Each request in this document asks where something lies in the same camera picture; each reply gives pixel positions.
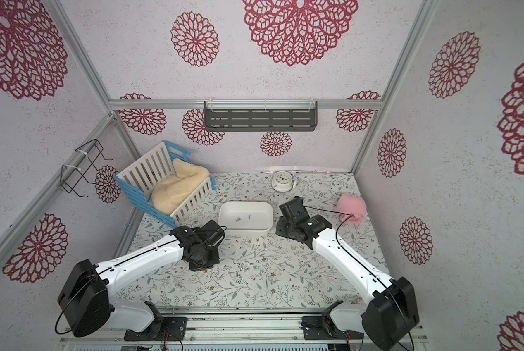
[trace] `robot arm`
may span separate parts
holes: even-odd
[[[283,217],[276,235],[305,243],[326,258],[356,288],[367,308],[339,302],[323,312],[325,333],[336,338],[339,331],[364,332],[386,351],[396,345],[419,322],[414,288],[404,277],[398,280],[381,272],[349,246],[320,215],[310,217],[303,199],[280,205]]]
[[[155,340],[163,323],[157,308],[150,302],[121,300],[116,293],[135,279],[181,259],[193,271],[213,267],[219,263],[218,246],[223,238],[222,228],[209,221],[202,228],[175,228],[156,242],[110,261],[77,263],[58,297],[73,335],[82,337],[105,327],[127,329]]]

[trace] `metal part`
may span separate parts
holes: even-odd
[[[168,331],[169,335],[183,340],[187,322],[188,319],[186,317],[164,317],[159,331],[154,333],[136,333],[132,330],[126,330],[123,339],[124,341],[160,341],[163,340],[163,336],[166,336],[165,333]]]
[[[402,80],[412,65],[413,58],[416,56],[425,33],[433,20],[438,4],[439,0],[424,0],[420,6],[418,15],[410,29],[408,37],[406,38],[405,45],[403,46],[397,64],[394,67],[393,74],[391,75],[385,93],[383,94],[381,100],[383,105],[371,120],[364,140],[357,151],[356,160],[352,167],[352,173],[356,178],[364,165],[365,159],[369,155],[371,146],[374,144],[375,139],[379,137],[378,133],[385,122],[385,116],[388,115],[402,85]]]
[[[317,102],[309,109],[212,109],[204,102],[208,131],[314,131]]]
[[[110,99],[112,109],[203,109],[209,99]],[[350,99],[217,99],[210,109],[309,109],[317,102],[319,109],[380,109],[380,100]]]
[[[133,142],[133,139],[130,136],[128,127],[122,121],[122,118],[120,117],[118,111],[112,111],[112,114],[114,115],[114,126],[116,126],[116,130],[118,131],[118,134],[122,139],[127,152],[131,155],[134,161],[137,160],[141,157],[141,154],[139,153],[137,146],[135,146],[135,143]]]
[[[97,139],[108,128],[112,118],[105,116],[96,128],[85,139],[85,143],[92,139]],[[82,152],[75,151],[71,157],[66,161],[69,165],[75,165],[85,158]],[[46,209],[55,200],[55,198],[63,191],[59,186],[61,178],[61,170],[55,172],[52,179],[42,188],[40,193],[32,200],[20,216],[13,222],[13,224],[5,231],[0,238],[0,269],[9,259],[11,253],[20,245],[26,234],[35,226],[38,220],[44,215]]]
[[[322,316],[303,317],[301,325],[304,326],[303,336],[305,337],[305,340],[346,340],[346,334],[339,330],[337,330],[333,335],[330,335],[323,327]],[[358,333],[356,331],[350,332],[350,339],[352,340],[360,340],[363,337],[363,333]]]
[[[303,331],[301,329],[301,319],[303,316],[320,316],[322,309],[314,313],[289,313],[287,309],[267,309],[267,313],[186,313],[186,314],[171,314],[164,315],[165,317],[187,317],[186,330],[186,345],[185,348],[190,348],[193,345],[209,344],[209,345],[224,345],[229,343],[240,344],[296,344],[297,347],[301,344],[306,344]],[[135,342],[123,341],[125,331],[120,330],[98,330],[84,338],[73,338],[64,336],[60,342],[60,347],[66,347],[67,350],[75,350],[81,347],[82,350],[91,349],[92,345],[112,345],[114,338],[120,338],[119,345],[135,345]],[[417,326],[412,330],[412,336],[416,351],[423,351],[422,345],[428,345],[428,339],[425,331],[421,326]],[[346,343],[346,340],[322,340],[322,343]],[[410,339],[405,336],[401,343],[409,344]],[[364,344],[368,347],[373,347],[371,340],[365,336]]]
[[[59,33],[63,37],[63,40],[69,47],[71,53],[75,56],[75,60],[79,65],[81,65],[83,74],[85,74],[86,79],[96,93],[104,112],[110,112],[111,109],[108,106],[110,95],[108,95],[108,91],[104,87],[96,69],[92,65],[89,55],[86,53],[81,40],[71,25],[65,10],[63,10],[63,6],[61,6],[58,0],[43,0],[42,2],[46,10],[48,10],[55,26],[58,28]]]
[[[83,74],[95,92],[102,108],[106,113],[110,113],[112,116],[114,116],[117,121],[121,121],[119,115],[117,113],[114,114],[114,111],[110,108],[110,95],[108,94],[104,83],[100,79],[98,72],[94,68],[89,55],[86,53],[81,40],[75,32],[75,28],[73,28],[73,25],[69,21],[69,17],[65,13],[63,6],[59,0],[43,0],[43,3],[46,10],[48,10],[51,19],[54,21],[55,26],[61,33],[65,44],[69,47],[69,50],[73,53],[75,60],[81,67]],[[130,156],[134,160],[138,159],[139,151],[137,150],[137,147],[127,132],[125,125],[123,125],[123,123],[116,123],[116,127],[122,138],[122,142],[125,144],[126,149],[130,153]]]

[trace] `white wall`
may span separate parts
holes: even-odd
[[[432,63],[465,31],[479,39],[474,72],[460,91],[436,97]],[[498,129],[522,63],[524,1],[442,2],[357,178],[389,269],[413,283],[435,350],[524,350],[524,174],[502,151]],[[391,129],[404,135],[397,156],[405,158],[389,178],[377,157]],[[522,134],[520,126],[515,137]],[[428,230],[411,229],[419,242],[408,249],[403,223],[413,217]]]
[[[106,158],[114,158],[112,161],[99,158],[99,169],[110,165],[116,170],[123,170],[132,162],[113,127],[106,130],[99,141],[104,146]],[[90,157],[94,158],[95,153],[96,151],[91,152]],[[93,168],[87,173],[91,181],[96,180],[96,175]],[[62,226],[58,228],[65,233],[49,234],[48,238],[53,239],[51,242],[41,240],[44,235],[27,233],[24,245],[11,254],[11,260],[0,271],[0,350],[54,349],[60,339],[53,330],[61,312],[57,297],[73,265],[87,258],[92,263],[98,263],[112,257],[130,214],[131,203],[124,193],[116,197],[116,189],[111,192],[113,196],[107,199],[113,202],[105,202],[98,196],[96,187],[84,181],[76,186],[76,190],[81,195],[88,195],[88,198],[62,192],[46,211],[46,214],[60,219]],[[41,231],[42,234],[49,232],[50,230]],[[31,242],[41,243],[42,248],[34,247]],[[18,261],[20,256],[25,260]],[[52,263],[47,266],[43,264],[50,258]],[[18,262],[24,262],[20,270],[16,264]],[[65,330],[66,326],[65,319],[62,318],[59,329]]]
[[[337,99],[362,90],[383,92],[420,0],[325,2],[326,5],[338,3],[344,13],[353,9],[354,4],[358,4],[358,8],[336,47],[329,48],[322,58],[293,66],[276,63],[271,56],[260,52],[244,22],[247,10],[242,1],[146,0],[138,4],[77,0],[62,3],[113,97],[136,92],[150,98]],[[285,5],[285,8],[297,9],[296,1],[286,3],[291,3],[291,7]],[[218,45],[218,53],[205,66],[191,65],[175,49],[171,31],[177,18],[185,12],[207,18],[211,26],[202,28],[217,35],[218,44],[214,45]],[[326,11],[316,13],[330,17]],[[278,21],[274,17],[268,20]],[[340,31],[338,25],[335,23],[326,29]],[[179,35],[187,33],[186,30],[176,32],[177,43]]]
[[[328,49],[321,58],[300,63],[287,59],[281,62],[280,55],[295,56],[291,50],[261,53],[258,43],[252,40],[246,23],[252,20],[263,25],[256,9],[264,8],[267,14],[276,14],[275,8],[264,7],[270,2],[195,0],[168,4],[147,0],[137,4],[83,0],[63,1],[63,6],[105,86],[115,98],[345,99],[369,92],[354,98],[376,99],[387,85],[420,2],[323,2],[326,10],[313,9],[313,12],[324,18],[331,16],[332,4],[337,4],[344,14],[356,11],[350,20],[346,17],[342,23],[326,22],[321,18],[320,26],[328,23],[330,26],[326,30],[339,30],[342,34],[334,41],[323,39]],[[299,9],[297,4],[301,2],[285,2],[284,12],[278,11],[279,16],[268,15],[269,26],[281,24],[279,18],[285,14],[284,23],[291,25],[288,27],[290,32],[303,32],[303,22],[293,18],[305,18],[299,14],[309,13],[307,8],[313,3],[305,1],[304,9],[295,15]],[[196,37],[183,22],[183,18],[185,22],[192,21],[192,15],[182,17],[189,12],[202,16],[201,25],[198,25],[205,33],[202,32],[201,40],[209,37],[210,46],[199,50],[196,59],[190,60],[184,55],[186,61],[179,56],[179,52],[183,52],[183,38]],[[313,24],[313,29],[324,30],[319,25]],[[283,40],[287,43],[292,37],[294,34],[285,35]],[[299,57],[313,52],[309,44],[302,44],[307,42],[296,43],[300,45],[293,52],[299,52]],[[163,139],[168,140],[194,151],[194,162],[207,166],[212,172],[261,171],[293,165],[309,170],[350,170],[372,115],[369,113],[369,118],[358,128],[350,128],[344,120],[356,117],[347,114],[338,122],[336,117],[341,114],[336,110],[320,110],[319,124],[314,132],[287,133],[287,145],[291,139],[287,153],[268,156],[260,148],[264,133],[235,132],[217,136],[202,131],[201,116],[196,115],[199,133],[211,139],[198,141],[187,137],[183,129],[186,110],[134,113],[138,117],[141,114],[139,118],[144,117],[142,124],[146,127],[135,125],[139,123],[130,120],[130,116],[125,122],[134,128],[132,138],[141,152],[150,150]]]
[[[39,101],[0,89],[0,236],[105,116],[70,56],[66,67]]]
[[[0,1],[0,237],[105,116],[41,3],[7,4]],[[100,140],[114,160],[99,167],[131,163],[113,127]],[[96,172],[87,175],[94,181]],[[129,201],[104,202],[84,182],[77,190],[89,197],[61,193],[46,211],[57,227],[25,233],[0,267],[0,350],[54,348],[56,299],[72,266],[112,255]]]

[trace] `floral tablecloth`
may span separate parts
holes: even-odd
[[[274,227],[265,236],[227,235],[219,247],[221,262],[213,269],[192,272],[184,261],[168,264],[118,292],[122,299],[151,301],[159,307],[325,308],[336,300],[361,303],[355,289],[323,257],[304,244],[275,234],[279,205],[295,195],[304,205],[332,210],[341,194],[359,195],[350,173],[297,173],[298,185],[288,193],[272,189],[272,174],[215,173],[217,190],[195,208],[185,224],[217,221],[219,208],[230,200],[266,201],[274,208]],[[308,208],[336,228],[337,214]],[[130,251],[167,235],[170,228],[144,215]],[[388,272],[371,221],[343,225],[339,234],[362,256]]]

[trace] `pink pom-pom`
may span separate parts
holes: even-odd
[[[341,221],[348,218],[348,214],[353,214],[353,216],[346,221],[347,224],[362,224],[367,214],[367,206],[365,206],[365,201],[362,198],[350,194],[343,194],[336,204],[335,211],[344,213],[340,214]]]

